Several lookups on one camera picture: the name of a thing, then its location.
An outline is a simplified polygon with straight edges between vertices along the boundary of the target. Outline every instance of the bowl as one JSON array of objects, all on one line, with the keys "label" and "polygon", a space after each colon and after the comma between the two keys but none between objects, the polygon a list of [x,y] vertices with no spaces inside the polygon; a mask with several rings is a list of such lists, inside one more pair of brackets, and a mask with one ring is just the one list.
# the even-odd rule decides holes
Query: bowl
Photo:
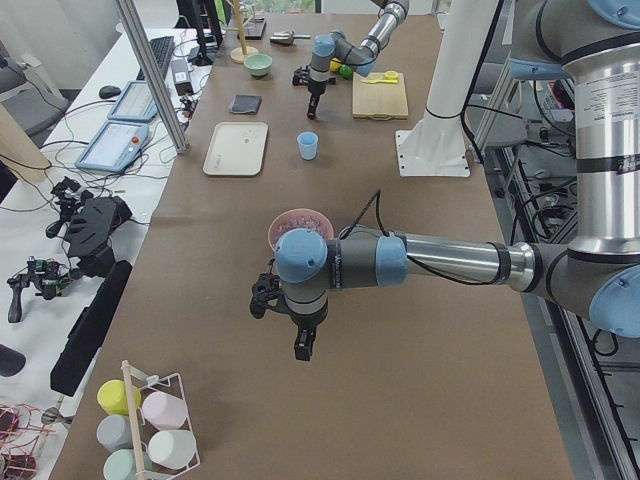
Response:
[{"label": "bowl", "polygon": [[273,59],[264,53],[256,53],[244,59],[244,68],[254,77],[263,77],[271,70]]},{"label": "bowl", "polygon": [[276,249],[278,239],[294,228],[308,228],[320,234],[325,240],[333,238],[333,225],[320,212],[308,208],[296,208],[281,213],[271,222],[268,240],[272,250]]}]

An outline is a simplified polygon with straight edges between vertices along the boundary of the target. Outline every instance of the keyboard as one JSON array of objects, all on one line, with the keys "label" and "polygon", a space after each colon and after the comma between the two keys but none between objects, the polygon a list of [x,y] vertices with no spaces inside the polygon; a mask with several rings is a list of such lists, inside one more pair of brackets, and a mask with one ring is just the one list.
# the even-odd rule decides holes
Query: keyboard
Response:
[{"label": "keyboard", "polygon": [[[173,57],[173,37],[160,37],[160,38],[152,38],[149,41],[149,45],[151,46],[151,51],[153,55],[156,57],[156,63],[158,64],[158,69],[160,70],[160,76],[164,79],[167,76],[167,72],[169,71],[169,64],[171,63],[171,58]],[[144,80],[144,73],[142,69],[138,72],[138,76],[136,80]]]}]

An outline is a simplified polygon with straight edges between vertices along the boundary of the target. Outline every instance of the table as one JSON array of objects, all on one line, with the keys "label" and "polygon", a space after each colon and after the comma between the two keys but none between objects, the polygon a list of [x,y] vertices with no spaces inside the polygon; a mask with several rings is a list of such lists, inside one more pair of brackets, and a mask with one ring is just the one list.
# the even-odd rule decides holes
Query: table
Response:
[{"label": "table", "polygon": [[[193,41],[195,30],[156,29],[148,30],[147,35],[149,38],[173,35],[178,45],[181,42]],[[193,43],[176,47],[175,54],[187,54],[192,45]],[[69,111],[99,101],[98,90],[103,85],[124,87],[129,80],[135,79],[138,69],[138,63],[128,39],[123,35],[69,107]],[[204,85],[210,71],[211,67],[194,67],[191,76],[196,90]],[[179,98],[173,82],[169,80],[167,86],[174,105],[179,106]],[[53,168],[47,172],[52,183],[57,183],[66,175],[85,186],[86,180],[104,177],[103,174],[96,176],[73,169],[73,164],[82,152],[83,146],[78,147],[63,141],[72,139],[90,141],[106,121],[111,106],[112,103],[88,105],[86,108],[70,113],[56,126],[47,140],[51,145],[42,149],[44,155],[53,164]],[[116,259],[128,260],[131,263],[135,262],[138,255],[148,230],[145,224],[148,223],[160,199],[175,156],[175,149],[160,119],[154,120],[150,131],[153,138],[144,150],[146,161],[139,172],[142,176],[129,175],[108,182],[109,188],[127,202],[133,212],[133,218],[140,222],[140,224],[126,222],[111,236]],[[2,202],[2,207],[28,210],[43,205],[45,200],[37,193],[36,188],[46,198],[50,198],[52,183],[44,181],[32,186],[19,181]],[[95,195],[99,191],[99,189],[92,190]],[[2,245],[0,278],[3,279],[3,285],[4,280],[26,266],[30,255],[39,259],[53,258],[60,263],[67,262],[61,240],[51,240],[44,235],[45,227],[57,218],[58,214],[48,207],[26,213],[0,209],[0,225],[2,225],[0,228]],[[46,409],[62,402],[60,409],[63,414],[75,413],[84,393],[84,382],[72,398],[62,398],[60,394],[49,388],[49,374],[64,348],[71,327],[82,309],[91,303],[101,283],[102,279],[98,277],[82,278],[68,287],[62,297],[52,301],[44,301],[36,297],[34,295],[36,290],[31,286],[22,292],[24,313],[23,321],[18,324],[7,323],[6,315],[12,292],[6,285],[0,288],[0,305],[2,305],[0,343],[20,351],[27,357],[27,364],[19,374],[10,378],[0,378],[1,404],[26,403]],[[34,420],[39,423],[39,415],[36,417]],[[61,425],[55,426],[54,430],[55,435],[49,435],[39,446],[39,472],[36,478],[48,477],[62,449],[66,431]]]},{"label": "table", "polygon": [[[272,15],[273,31],[341,28],[362,38],[375,17]],[[328,87],[318,120],[291,86],[312,45],[257,46],[274,60],[253,79],[228,56],[216,62],[173,168],[76,422],[52,478],[99,478],[107,453],[94,440],[99,386],[123,359],[147,373],[183,376],[202,465],[184,478],[571,478],[518,295],[412,277],[401,287],[332,293],[310,363],[293,359],[293,324],[249,314],[250,287],[272,255],[282,211],[323,212],[348,225],[376,188],[387,228],[501,241],[482,171],[468,179],[400,178],[394,131],[423,114],[440,33],[411,17],[377,69],[405,74],[407,121],[354,120],[351,85]],[[227,38],[223,54],[237,46]],[[256,117],[236,117],[234,94],[262,95]],[[262,172],[208,178],[202,163],[215,125],[255,120],[270,131]],[[295,138],[320,137],[301,160]],[[374,219],[365,219],[373,224]]]}]

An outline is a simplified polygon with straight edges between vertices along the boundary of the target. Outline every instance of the brown table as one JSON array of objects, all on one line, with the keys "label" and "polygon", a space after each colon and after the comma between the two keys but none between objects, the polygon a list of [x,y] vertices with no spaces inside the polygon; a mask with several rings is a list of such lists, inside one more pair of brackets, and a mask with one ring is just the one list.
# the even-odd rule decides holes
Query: brown table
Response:
[{"label": "brown table", "polygon": [[[341,228],[382,188],[387,228],[501,240],[481,168],[469,179],[397,172],[394,131],[423,114],[435,19],[411,17],[378,60],[377,70],[405,74],[407,121],[352,119],[344,81],[327,88],[319,119],[307,120],[308,93],[291,77],[308,63],[311,42],[268,43],[285,29],[342,28],[357,41],[374,21],[269,16],[258,46],[274,65],[262,79],[231,63],[237,41],[227,38],[52,478],[101,478],[95,393],[120,378],[125,358],[148,373],[183,374],[203,460],[185,478],[572,478],[520,298],[508,288],[411,277],[332,293],[310,363],[293,359],[288,318],[249,314],[250,287],[271,256],[267,229],[291,208],[320,210]],[[236,93],[263,96],[256,117],[227,113]],[[269,124],[261,174],[204,176],[216,123],[247,120]],[[320,136],[313,162],[298,156],[302,130]]]}]

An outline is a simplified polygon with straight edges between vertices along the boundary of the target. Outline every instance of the blue framed tablet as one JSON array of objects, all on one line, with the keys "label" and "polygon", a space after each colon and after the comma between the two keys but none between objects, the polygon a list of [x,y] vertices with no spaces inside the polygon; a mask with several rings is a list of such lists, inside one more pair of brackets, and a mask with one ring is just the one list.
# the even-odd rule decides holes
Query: blue framed tablet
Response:
[{"label": "blue framed tablet", "polygon": [[145,81],[127,83],[107,115],[109,120],[148,123],[158,113],[156,102]]},{"label": "blue framed tablet", "polygon": [[83,170],[121,173],[140,154],[148,138],[149,126],[146,123],[108,121],[96,133],[75,165]]}]

